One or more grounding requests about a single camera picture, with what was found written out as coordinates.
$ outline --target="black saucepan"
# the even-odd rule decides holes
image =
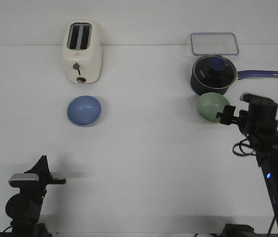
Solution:
[[[207,92],[223,95],[236,80],[249,77],[278,78],[278,71],[247,70],[237,72],[230,60],[220,55],[207,55],[195,62],[191,86],[199,95]]]

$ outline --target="blue handle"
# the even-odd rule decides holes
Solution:
[[[246,70],[238,72],[238,80],[250,77],[278,78],[278,71]]]

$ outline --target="cable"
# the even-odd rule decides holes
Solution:
[[[245,139],[239,141],[238,143],[236,143],[236,144],[233,146],[233,148],[232,148],[233,154],[235,154],[235,155],[237,155],[237,156],[240,156],[240,157],[255,156],[256,154],[254,153],[254,150],[253,150],[251,153],[247,153],[247,152],[245,152],[245,151],[243,150],[243,147],[247,147],[247,148],[251,148],[251,149],[252,149],[252,147],[251,147],[249,144],[244,143],[244,142],[246,142],[246,141],[248,141],[247,138],[245,138]],[[239,150],[241,151],[241,153],[235,151],[235,148],[236,148],[236,147],[239,148]]]
[[[11,229],[11,228],[12,228],[12,226],[9,226],[9,227],[5,228],[5,230],[3,231],[3,233],[6,232],[8,229]]]
[[[271,225],[269,226],[268,233],[267,233],[266,237],[269,237],[271,235],[271,231],[272,231],[274,223],[275,223],[275,216],[273,217]]]

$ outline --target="white tabletop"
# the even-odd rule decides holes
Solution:
[[[278,70],[278,45],[240,45],[240,70]],[[68,80],[61,46],[0,46],[0,230],[18,193],[7,183],[47,155],[62,186],[48,186],[40,221],[59,233],[218,233],[226,223],[265,233],[273,211],[254,157],[239,158],[237,126],[207,124],[190,87],[197,58],[187,45],[103,46],[100,78]],[[278,79],[245,79],[245,92],[278,102]],[[80,95],[98,98],[99,121],[66,115]]]

